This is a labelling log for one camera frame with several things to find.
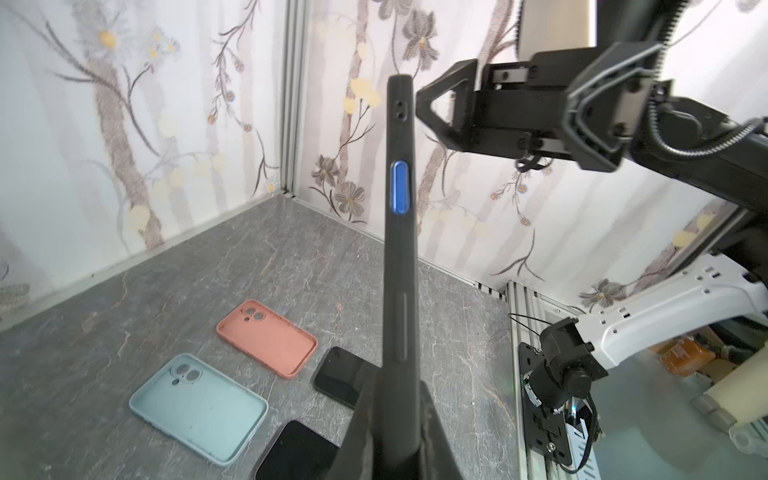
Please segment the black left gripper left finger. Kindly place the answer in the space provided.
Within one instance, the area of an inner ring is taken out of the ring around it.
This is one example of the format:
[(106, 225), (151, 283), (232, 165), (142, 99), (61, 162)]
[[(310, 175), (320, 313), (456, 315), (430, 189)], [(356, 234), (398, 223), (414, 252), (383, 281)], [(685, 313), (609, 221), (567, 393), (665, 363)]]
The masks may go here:
[(373, 479), (375, 470), (375, 405), (378, 375), (367, 382), (356, 403), (353, 416), (335, 460), (326, 476), (334, 480)]

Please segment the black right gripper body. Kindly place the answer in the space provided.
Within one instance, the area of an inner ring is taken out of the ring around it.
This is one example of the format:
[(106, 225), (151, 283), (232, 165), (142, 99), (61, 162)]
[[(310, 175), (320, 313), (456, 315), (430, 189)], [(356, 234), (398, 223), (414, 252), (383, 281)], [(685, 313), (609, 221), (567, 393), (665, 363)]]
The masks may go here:
[[(588, 171), (621, 164), (644, 113), (660, 45), (653, 41), (547, 51), (485, 67), (475, 94), (477, 129), (525, 132), (523, 155), (570, 159)], [(521, 82), (512, 70), (523, 69)]]

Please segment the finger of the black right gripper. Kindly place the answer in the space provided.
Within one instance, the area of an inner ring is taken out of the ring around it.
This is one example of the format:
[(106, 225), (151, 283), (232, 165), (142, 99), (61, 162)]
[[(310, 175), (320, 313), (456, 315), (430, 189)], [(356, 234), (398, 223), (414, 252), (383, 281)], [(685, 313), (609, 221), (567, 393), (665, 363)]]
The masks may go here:
[(478, 60), (452, 65), (416, 94), (416, 116), (451, 150), (470, 149)]

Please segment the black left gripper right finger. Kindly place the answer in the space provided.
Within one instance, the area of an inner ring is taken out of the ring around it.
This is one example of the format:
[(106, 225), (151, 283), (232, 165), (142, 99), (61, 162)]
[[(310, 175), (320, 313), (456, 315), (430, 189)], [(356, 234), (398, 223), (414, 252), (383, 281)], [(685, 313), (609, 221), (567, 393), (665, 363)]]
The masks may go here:
[(418, 479), (462, 480), (433, 398), (424, 381), (420, 382), (420, 437)]

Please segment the phone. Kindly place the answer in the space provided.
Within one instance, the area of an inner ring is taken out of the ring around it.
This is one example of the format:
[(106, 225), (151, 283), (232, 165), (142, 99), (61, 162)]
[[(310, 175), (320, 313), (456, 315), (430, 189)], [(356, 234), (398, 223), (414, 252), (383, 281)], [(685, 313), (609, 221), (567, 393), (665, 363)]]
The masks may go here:
[(413, 78), (388, 79), (382, 369), (376, 383), (377, 464), (385, 479), (418, 476), (420, 354)]
[(272, 439), (254, 467), (255, 480), (325, 479), (339, 447), (298, 420), (291, 420)]

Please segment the black smartphone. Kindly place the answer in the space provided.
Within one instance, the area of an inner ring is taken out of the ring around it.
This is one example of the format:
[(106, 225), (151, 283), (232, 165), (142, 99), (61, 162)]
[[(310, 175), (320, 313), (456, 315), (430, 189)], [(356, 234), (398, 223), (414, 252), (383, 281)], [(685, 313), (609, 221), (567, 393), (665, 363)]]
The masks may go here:
[(334, 346), (324, 355), (312, 383), (321, 394), (354, 409), (364, 387), (378, 371), (378, 366)]

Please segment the pale blue phone case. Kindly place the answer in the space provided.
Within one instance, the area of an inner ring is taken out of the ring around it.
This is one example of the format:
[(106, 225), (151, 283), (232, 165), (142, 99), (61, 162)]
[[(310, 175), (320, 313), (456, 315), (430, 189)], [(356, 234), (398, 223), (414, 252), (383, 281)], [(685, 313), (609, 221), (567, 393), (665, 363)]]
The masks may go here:
[(235, 462), (269, 412), (267, 400), (188, 353), (139, 387), (129, 408), (221, 467)]

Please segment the pink phone case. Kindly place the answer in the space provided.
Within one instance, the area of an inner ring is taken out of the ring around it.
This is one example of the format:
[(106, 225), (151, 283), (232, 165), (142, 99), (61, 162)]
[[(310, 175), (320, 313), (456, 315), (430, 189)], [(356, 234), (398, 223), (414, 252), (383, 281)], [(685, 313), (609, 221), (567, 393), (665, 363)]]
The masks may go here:
[(237, 306), (217, 324), (216, 332), (285, 379), (295, 378), (318, 346), (311, 333), (255, 300)]

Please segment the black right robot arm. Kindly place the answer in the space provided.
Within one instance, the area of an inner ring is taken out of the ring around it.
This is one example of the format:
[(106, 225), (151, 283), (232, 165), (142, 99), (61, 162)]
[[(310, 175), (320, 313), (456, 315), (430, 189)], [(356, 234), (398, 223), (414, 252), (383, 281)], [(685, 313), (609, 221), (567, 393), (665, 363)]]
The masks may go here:
[[(744, 122), (767, 110), (767, 5), (693, 1), (666, 53), (673, 92)], [(511, 282), (585, 312), (672, 271), (723, 208), (700, 189), (624, 160), (612, 173), (457, 153), (418, 135), (419, 250), (492, 287)]]

